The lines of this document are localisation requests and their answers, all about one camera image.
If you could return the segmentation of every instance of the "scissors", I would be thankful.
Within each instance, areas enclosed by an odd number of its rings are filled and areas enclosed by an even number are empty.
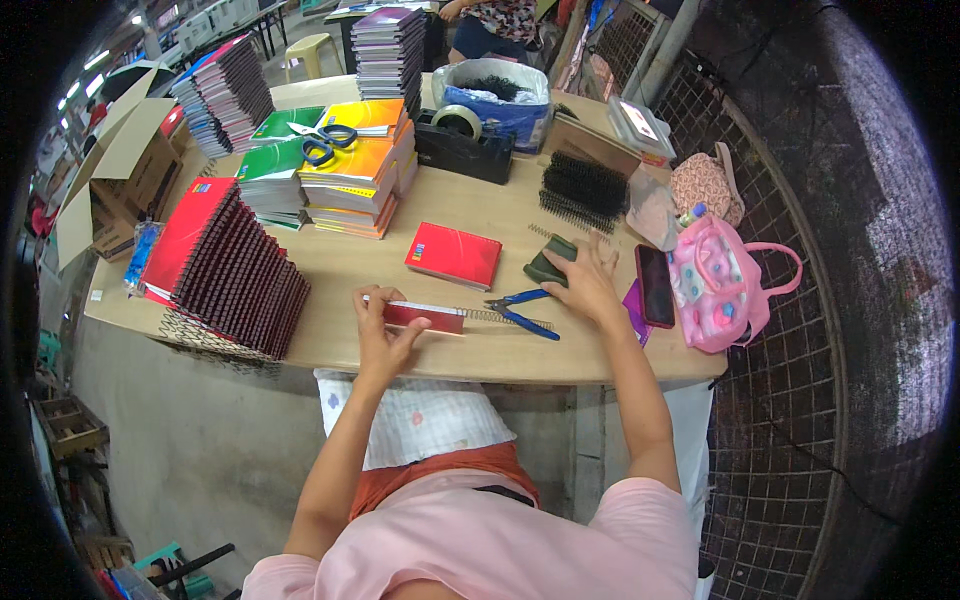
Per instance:
[[[300,152],[303,159],[315,167],[329,162],[333,158],[333,146],[346,148],[357,138],[357,130],[346,125],[326,125],[324,127],[307,127],[300,123],[287,122],[293,131],[303,135],[303,147]],[[322,156],[311,156],[310,151],[316,148]]]
[[[526,317],[522,317],[514,311],[507,309],[507,306],[510,306],[511,304],[520,304],[521,302],[528,302],[530,300],[536,300],[537,298],[546,298],[547,296],[550,296],[549,292],[537,289],[530,290],[528,292],[520,292],[519,294],[513,294],[512,296],[505,296],[497,300],[484,300],[484,303],[488,307],[500,313],[504,319],[513,321],[531,333],[536,333],[541,337],[556,342],[560,339],[559,334],[541,327]]]

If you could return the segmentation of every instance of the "open cardboard box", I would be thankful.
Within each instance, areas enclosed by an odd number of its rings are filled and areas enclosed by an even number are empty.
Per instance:
[[[176,101],[146,97],[155,75],[113,103],[67,190],[56,221],[61,269],[91,246],[110,262],[129,255],[136,224],[163,212],[182,162],[160,130]]]

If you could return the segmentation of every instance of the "blue shorts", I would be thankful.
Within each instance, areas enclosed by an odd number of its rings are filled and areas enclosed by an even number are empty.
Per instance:
[[[492,52],[502,57],[523,61],[526,58],[524,45],[522,41],[504,39],[490,33],[480,19],[469,15],[460,19],[457,33],[453,36],[454,50],[468,59],[480,59],[488,52]]]

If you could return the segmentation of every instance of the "packing tape roll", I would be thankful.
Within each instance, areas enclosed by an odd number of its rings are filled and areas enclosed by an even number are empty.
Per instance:
[[[446,123],[441,123],[441,120],[445,118],[447,119]],[[483,126],[480,124],[480,117],[477,116],[476,112],[473,112],[463,105],[446,105],[441,108],[437,111],[437,114],[433,115],[430,125],[452,129],[464,135],[469,135],[469,133],[465,131],[466,128],[460,126],[460,124],[464,122],[473,130],[473,139],[480,139],[480,133],[483,131]]]

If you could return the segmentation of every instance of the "blue scissors handle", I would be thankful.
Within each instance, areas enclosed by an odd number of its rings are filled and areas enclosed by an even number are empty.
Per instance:
[[[520,292],[519,294],[513,294],[512,296],[504,296],[503,301],[506,304],[520,304],[521,302],[528,302],[538,298],[546,298],[549,295],[550,292],[537,288],[536,290],[528,290],[526,292]]]
[[[554,331],[550,331],[549,329],[544,329],[543,327],[539,326],[538,324],[530,321],[530,320],[527,319],[526,317],[522,317],[522,316],[518,315],[518,314],[515,313],[515,312],[512,312],[512,311],[509,311],[509,310],[508,310],[508,311],[504,311],[504,312],[502,312],[502,313],[500,313],[500,314],[503,315],[503,318],[504,318],[504,319],[508,319],[508,320],[510,320],[510,321],[513,321],[514,323],[520,325],[521,327],[523,327],[523,328],[526,329],[527,331],[530,331],[531,333],[536,333],[537,335],[542,336],[542,337],[544,337],[544,338],[546,338],[546,339],[548,339],[548,340],[553,340],[554,342],[557,342],[557,341],[560,340],[560,334],[558,334],[558,333],[556,333],[556,332],[554,332]]]
[[[349,125],[338,125],[336,123],[318,128],[317,133],[324,142],[333,144],[338,148],[346,148],[357,138],[356,129]]]
[[[321,151],[323,155],[311,156],[310,151],[314,148]],[[313,137],[305,137],[303,139],[303,147],[300,148],[300,153],[303,154],[304,160],[315,167],[319,167],[333,158],[333,148],[330,148],[319,139],[314,139]]]

